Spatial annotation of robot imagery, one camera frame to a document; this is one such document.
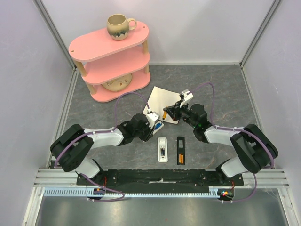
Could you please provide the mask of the orange handled screwdriver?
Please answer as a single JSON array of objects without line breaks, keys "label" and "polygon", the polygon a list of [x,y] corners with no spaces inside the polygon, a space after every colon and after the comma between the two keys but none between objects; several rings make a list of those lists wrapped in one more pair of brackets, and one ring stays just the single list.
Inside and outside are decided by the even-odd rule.
[{"label": "orange handled screwdriver", "polygon": [[164,121],[166,119],[166,116],[167,116],[167,112],[163,112],[163,115],[162,115],[162,121]]}]

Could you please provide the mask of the slim white remote control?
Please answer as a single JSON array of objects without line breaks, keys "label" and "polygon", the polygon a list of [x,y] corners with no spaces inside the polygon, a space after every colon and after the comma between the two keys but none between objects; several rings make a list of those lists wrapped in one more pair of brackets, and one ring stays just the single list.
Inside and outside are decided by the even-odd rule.
[{"label": "slim white remote control", "polygon": [[158,121],[155,125],[154,125],[154,130],[152,132],[152,135],[155,135],[158,131],[160,131],[162,128],[164,127],[164,123],[163,121]]}]

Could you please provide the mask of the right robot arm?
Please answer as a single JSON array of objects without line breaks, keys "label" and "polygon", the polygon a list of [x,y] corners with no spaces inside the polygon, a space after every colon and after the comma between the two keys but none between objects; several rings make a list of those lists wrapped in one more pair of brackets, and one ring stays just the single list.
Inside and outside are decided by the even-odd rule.
[{"label": "right robot arm", "polygon": [[172,120],[183,120],[193,127],[197,140],[204,143],[232,146],[237,157],[221,163],[215,174],[216,182],[227,185],[232,177],[243,172],[258,173],[267,165],[272,166],[278,157],[278,150],[272,142],[255,125],[248,124],[243,128],[222,128],[214,126],[208,119],[203,105],[180,106],[175,104],[164,108]]}]

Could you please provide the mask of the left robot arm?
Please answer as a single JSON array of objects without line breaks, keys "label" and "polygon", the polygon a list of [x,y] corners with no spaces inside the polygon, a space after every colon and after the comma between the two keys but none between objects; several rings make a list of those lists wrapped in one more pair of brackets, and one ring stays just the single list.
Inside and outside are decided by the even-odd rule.
[{"label": "left robot arm", "polygon": [[99,185],[103,173],[96,161],[87,158],[91,149],[127,145],[135,138],[147,142],[162,127],[156,112],[137,113],[131,120],[109,129],[84,129],[74,124],[50,146],[50,151],[56,158],[55,166],[65,172],[84,174],[91,184]]}]

